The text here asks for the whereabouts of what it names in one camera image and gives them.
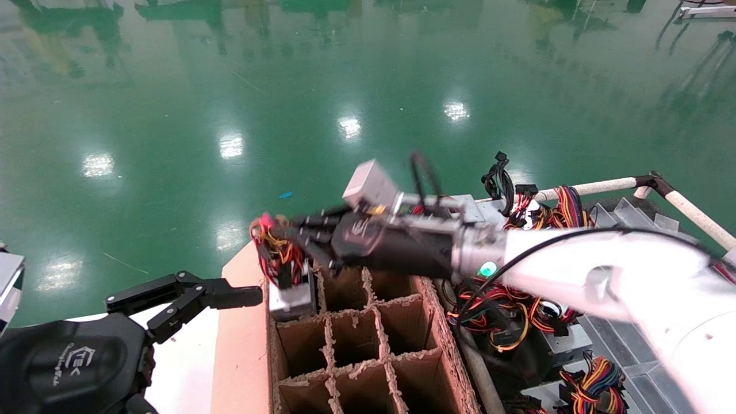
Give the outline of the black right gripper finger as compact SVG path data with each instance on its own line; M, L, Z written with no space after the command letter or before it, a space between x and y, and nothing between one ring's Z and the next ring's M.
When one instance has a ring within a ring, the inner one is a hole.
M331 242L334 232L291 225L275 225L273 235L296 244L305 256L325 272L341 272L344 261L334 252Z
M351 209L321 209L313 214L292 217L287 221L287 227L290 229L316 228L320 231L327 231L336 228L342 218L350 212Z

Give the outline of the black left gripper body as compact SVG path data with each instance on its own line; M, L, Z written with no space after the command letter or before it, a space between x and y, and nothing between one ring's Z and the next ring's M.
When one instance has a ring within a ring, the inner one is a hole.
M3 413L154 413L147 330L124 315L11 328L1 343Z

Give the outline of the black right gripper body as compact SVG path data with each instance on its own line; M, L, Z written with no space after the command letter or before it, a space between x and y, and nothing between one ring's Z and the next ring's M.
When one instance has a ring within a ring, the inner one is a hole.
M350 213L336 226L331 248L344 265L450 280L453 234Z

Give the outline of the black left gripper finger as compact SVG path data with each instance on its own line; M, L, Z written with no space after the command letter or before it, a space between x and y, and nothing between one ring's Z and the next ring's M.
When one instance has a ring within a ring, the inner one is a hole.
M105 304L109 313L134 315L163 304L170 304L173 313L194 313L253 307L262 301L260 286L234 287L223 278L202 279L179 271L111 294Z
M205 309L255 307L262 301L261 289L185 289L147 323L147 332L153 343L163 344Z

